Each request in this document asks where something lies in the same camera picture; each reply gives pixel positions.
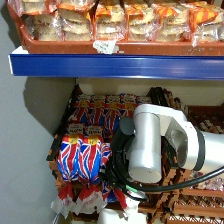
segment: price tag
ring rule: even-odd
[[[96,40],[93,42],[93,48],[98,53],[112,54],[114,52],[116,40]]]

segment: union jack packaging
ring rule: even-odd
[[[106,97],[104,95],[94,95],[91,97],[89,106],[90,125],[104,125],[105,98]]]
[[[74,105],[74,112],[70,116],[69,120],[72,120],[74,123],[88,124],[88,111],[90,105],[91,96],[80,94],[77,97],[77,100]]]
[[[116,130],[121,117],[120,96],[107,95],[105,102],[105,134],[110,136]]]
[[[57,166],[66,185],[60,190],[51,208],[66,218],[74,212],[75,203],[72,201],[72,182],[78,180],[79,151],[83,142],[83,125],[70,123],[62,138]]]
[[[121,115],[133,118],[134,110],[137,107],[136,96],[133,94],[121,94]]]
[[[149,96],[137,96],[136,101],[138,106],[141,104],[147,104],[147,103],[152,104],[151,97]]]
[[[103,127],[89,126],[86,128],[85,137],[79,154],[79,182],[85,186],[82,189],[74,212],[92,214],[100,212],[106,203],[103,201],[102,193],[96,187],[100,180],[98,177],[100,167],[100,147],[103,142]]]

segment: white wall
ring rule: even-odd
[[[13,77],[7,56],[19,42],[4,1],[0,10],[0,223],[52,223],[50,203],[57,193],[45,159],[73,79]],[[224,99],[224,82],[218,81],[82,78],[80,84],[89,94],[145,95],[151,86],[162,86],[188,105],[220,105]]]

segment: orange tray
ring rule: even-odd
[[[16,26],[20,42],[24,49],[32,54],[98,54],[93,41],[37,41],[27,33],[24,21],[8,5],[9,14]],[[167,55],[167,56],[224,56],[224,42],[201,43],[192,47],[190,42],[126,42],[116,45],[120,55]]]

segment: blue shelf edge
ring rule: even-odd
[[[9,55],[14,76],[224,80],[224,57]]]

